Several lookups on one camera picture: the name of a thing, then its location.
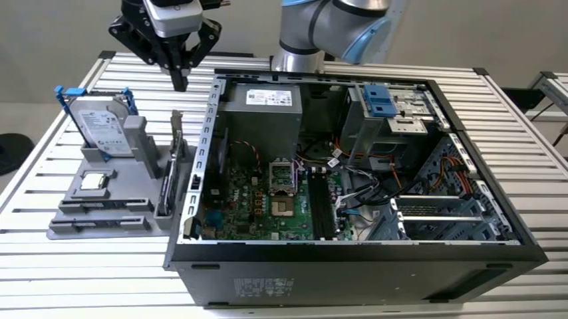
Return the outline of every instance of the slotted metal table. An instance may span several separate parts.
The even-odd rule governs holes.
[[[133,91],[146,131],[170,140],[169,111],[182,111],[196,143],[213,68],[267,70],[263,58],[208,57],[173,92],[166,75],[132,54],[101,55],[80,86]],[[550,262],[458,305],[204,310],[176,273],[161,269],[165,237],[49,241],[45,229],[77,170],[81,138],[59,114],[0,195],[0,317],[134,318],[568,318],[568,164],[491,78],[470,68],[327,62],[331,74],[430,78],[448,99],[510,202]]]

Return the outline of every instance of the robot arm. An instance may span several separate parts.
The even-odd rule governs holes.
[[[215,46],[220,23],[205,19],[202,10],[229,4],[223,0],[122,0],[121,15],[110,24],[109,34],[146,63],[157,63],[170,76],[176,91],[185,91],[186,76]],[[198,44],[185,50],[192,32]]]
[[[371,61],[390,32],[390,0],[281,0],[280,49],[271,69],[321,72],[323,53]]]
[[[121,14],[109,34],[146,63],[169,74],[173,89],[184,91],[190,68],[211,51],[220,24],[205,19],[204,10],[228,5],[227,0],[121,0]],[[390,31],[384,17],[390,0],[281,0],[280,49],[271,69],[321,72],[323,53],[350,64],[370,62]],[[185,50],[192,32],[198,44]]]

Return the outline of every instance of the blue drive bracket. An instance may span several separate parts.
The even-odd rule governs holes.
[[[128,88],[124,88],[122,95],[125,96],[125,103],[128,104],[129,115],[138,115],[138,109],[136,108],[136,103],[133,102],[133,94]]]
[[[82,138],[82,141],[85,142],[85,146],[88,148],[92,148],[92,146],[86,142],[86,138],[82,134],[82,131],[80,130],[77,121],[72,117],[72,113],[70,113],[70,109],[69,109],[69,106],[66,104],[66,101],[64,100],[65,96],[82,96],[82,95],[85,95],[86,90],[84,88],[68,88],[66,91],[62,93],[62,85],[57,85],[57,86],[54,86],[53,91],[54,91],[54,98],[55,98],[58,104],[61,104],[64,112],[70,117],[72,123],[74,123],[74,126],[77,127],[77,131],[78,131],[80,137]]]
[[[398,111],[390,99],[386,86],[363,85],[363,100],[370,116],[375,118],[394,118]]]
[[[76,121],[74,117],[72,116],[69,105],[66,104],[66,98],[88,95],[86,89],[84,89],[84,88],[68,88],[65,90],[65,92],[62,92],[62,90],[64,90],[64,88],[62,88],[61,85],[57,85],[54,87],[54,97],[55,97],[55,100],[61,104],[61,107],[62,107],[64,112],[70,117],[70,120],[72,120],[72,122],[74,123],[74,125],[77,127],[78,134],[82,137],[82,141],[85,142],[85,147],[86,148],[93,148],[92,145],[86,141],[86,138],[84,136],[84,133],[80,130],[80,126],[77,124],[77,121]],[[128,106],[128,114],[129,115],[138,115],[138,110],[136,108],[136,103],[133,101],[132,91],[129,91],[128,88],[124,88],[124,90],[120,93],[125,97],[125,103],[126,103],[126,106]],[[101,152],[101,157],[102,157],[104,161],[108,161],[112,158],[112,156],[109,154],[106,154],[105,152],[102,152],[101,150],[98,150],[98,151]]]

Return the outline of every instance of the white label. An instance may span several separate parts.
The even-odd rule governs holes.
[[[327,162],[328,167],[335,167],[335,165],[339,163],[339,160],[336,158],[331,158]]]
[[[108,111],[81,110],[78,115],[96,147],[108,155],[130,155],[122,128],[116,115]]]
[[[291,106],[291,92],[273,90],[248,90],[247,104]]]
[[[235,278],[237,297],[287,297],[293,286],[292,278]]]
[[[340,154],[341,154],[341,152],[340,152],[340,150],[337,148],[331,153],[331,155],[333,156],[333,158],[337,158]]]
[[[102,208],[102,203],[84,203],[81,204],[84,208]]]

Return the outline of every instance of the motherboard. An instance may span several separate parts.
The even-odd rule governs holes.
[[[204,213],[204,239],[217,240],[313,240],[313,219],[309,208],[309,174],[293,170],[293,191],[273,193],[273,183],[285,182],[281,169],[275,174],[257,174],[253,169],[233,166],[228,169],[227,196],[223,209],[208,209]],[[331,203],[341,193],[339,174],[324,175],[328,207],[325,220],[333,220]],[[335,231],[336,240],[350,240],[348,225]]]

